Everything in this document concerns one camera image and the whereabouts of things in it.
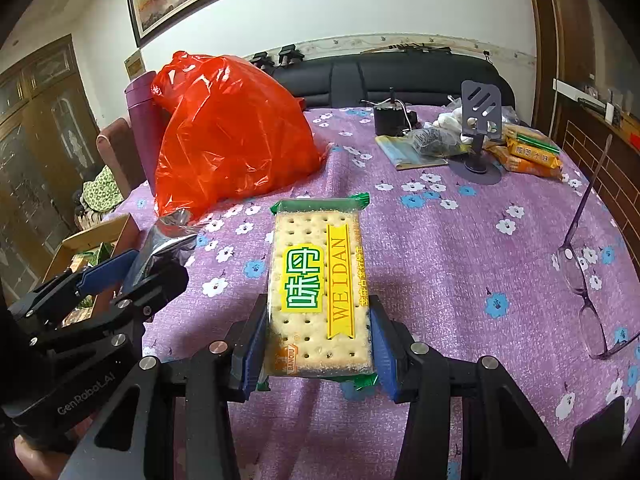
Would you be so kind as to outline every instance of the yellow label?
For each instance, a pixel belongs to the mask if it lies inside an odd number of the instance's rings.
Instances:
[[[328,259],[327,337],[346,334],[355,337],[353,325],[353,283],[351,279],[351,248],[349,228],[326,228]]]
[[[287,248],[282,258],[283,312],[322,312],[324,251],[313,244]]]

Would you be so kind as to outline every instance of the bed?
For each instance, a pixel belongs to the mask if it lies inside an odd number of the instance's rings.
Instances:
[[[442,111],[412,109],[423,121]],[[446,356],[496,356],[565,455],[574,427],[616,396],[625,397],[628,434],[640,412],[640,346],[609,361],[588,357],[577,319],[582,300],[569,291],[554,257],[588,184],[564,153],[562,182],[505,173],[496,186],[475,186],[447,167],[396,171],[374,142],[370,108],[305,115],[314,135],[333,143],[325,166],[289,189],[212,213],[187,262],[188,289],[147,325],[145,354],[190,356],[249,314],[266,290],[269,208],[277,200],[369,192],[361,215],[369,289],[391,318]],[[126,212],[141,230],[151,226],[148,186],[135,189],[115,214]],[[640,327],[640,283],[595,192],[573,245],[584,252],[590,297],[612,346]],[[396,406],[381,390],[346,400],[329,381],[271,378],[270,385],[270,392],[229,406],[243,478],[392,478],[407,405]],[[454,402],[452,478],[460,471],[461,413]],[[181,478],[184,436],[177,431]]]

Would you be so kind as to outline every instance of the snack package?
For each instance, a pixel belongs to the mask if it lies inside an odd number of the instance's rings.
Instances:
[[[530,144],[525,144],[524,142],[520,142],[519,140],[511,139],[511,137],[507,137],[507,148],[509,149],[509,153],[511,153],[511,155],[519,156],[520,158],[526,158],[531,162],[541,164],[542,166],[546,166],[548,168],[551,168],[552,170],[562,167],[560,158],[558,156],[555,156],[553,153],[541,148],[536,148],[535,146],[531,146]]]
[[[562,166],[559,168],[548,168],[530,160],[525,160],[519,156],[511,155],[506,146],[492,146],[487,149],[488,152],[493,153],[495,158],[498,159],[500,164],[504,166],[507,171],[513,171],[515,173],[528,173],[535,176],[544,176],[548,178],[562,178]]]
[[[351,198],[282,200],[275,213],[264,371],[308,378],[373,369],[369,293]]]

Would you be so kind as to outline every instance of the plastic bag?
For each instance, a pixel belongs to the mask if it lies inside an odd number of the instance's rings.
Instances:
[[[265,194],[320,168],[299,103],[239,57],[176,52],[152,93],[173,112],[156,169],[159,216],[184,208],[197,220],[217,202]]]
[[[269,274],[268,375],[342,377],[373,370],[369,293],[351,198],[282,200]]]

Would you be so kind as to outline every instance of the cardboard box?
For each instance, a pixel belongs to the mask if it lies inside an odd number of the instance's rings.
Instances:
[[[140,229],[130,214],[103,222],[87,231],[79,232],[60,244],[42,281],[43,283],[48,282],[55,275],[64,272],[75,254],[96,248],[103,242],[110,242],[114,245],[111,256],[118,256],[124,251],[133,249],[136,247],[139,234]],[[106,311],[109,302],[113,299],[114,292],[119,288],[120,284],[98,294],[94,300],[92,315]]]

